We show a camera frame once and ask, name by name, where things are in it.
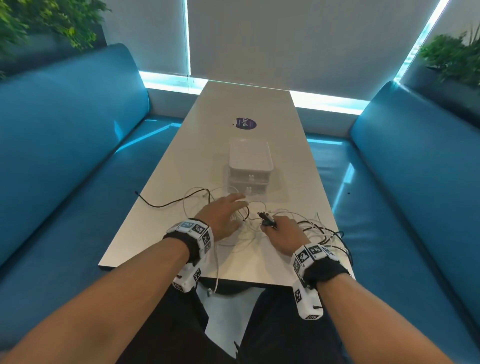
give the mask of artificial plant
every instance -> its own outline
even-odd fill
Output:
[[[480,24],[459,37],[449,34],[436,36],[420,49],[427,67],[439,72],[441,81],[455,79],[463,84],[480,85]]]
[[[74,48],[91,48],[96,41],[91,25],[103,20],[105,10],[101,0],[0,0],[0,58],[35,33],[54,33]]]

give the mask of person's leg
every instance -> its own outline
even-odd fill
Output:
[[[207,323],[196,291],[170,286],[117,364],[235,363],[205,335]]]
[[[266,289],[257,300],[239,352],[244,364],[344,363],[336,330],[325,314],[302,320],[291,287]]]

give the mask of blue seat cushion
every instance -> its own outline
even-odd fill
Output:
[[[0,266],[149,107],[122,44],[0,82]]]
[[[480,130],[392,82],[351,136],[480,327]]]
[[[147,119],[0,269],[0,351],[101,277],[97,266],[178,130]]]
[[[308,138],[321,141],[309,144],[357,281],[455,363],[480,363],[478,347],[356,149],[347,140]]]

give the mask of tabletop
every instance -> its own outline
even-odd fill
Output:
[[[253,122],[237,125],[237,118]],[[214,198],[227,195],[231,138],[265,140],[270,147],[274,170],[266,194],[247,196],[251,217],[264,211],[265,203],[273,212],[286,209],[306,218],[318,215],[327,228],[338,230],[295,106],[285,90],[208,81],[141,195],[154,205],[182,198],[190,189],[207,188]],[[160,209],[138,198],[99,266],[119,266],[161,240],[169,227],[193,217],[207,203],[206,193]],[[219,278],[252,285],[291,286],[297,277],[289,265],[290,257],[278,253],[257,231],[259,223],[248,221],[216,246]],[[338,239],[334,245],[343,246]],[[337,255],[353,274],[346,255]],[[212,253],[202,276],[216,275]]]

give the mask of person's left hand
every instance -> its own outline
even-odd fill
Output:
[[[212,228],[215,242],[222,240],[233,234],[242,222],[230,220],[235,211],[248,206],[247,201],[237,201],[245,198],[244,194],[230,194],[227,197],[221,197],[218,200],[205,205],[195,218],[203,221]]]

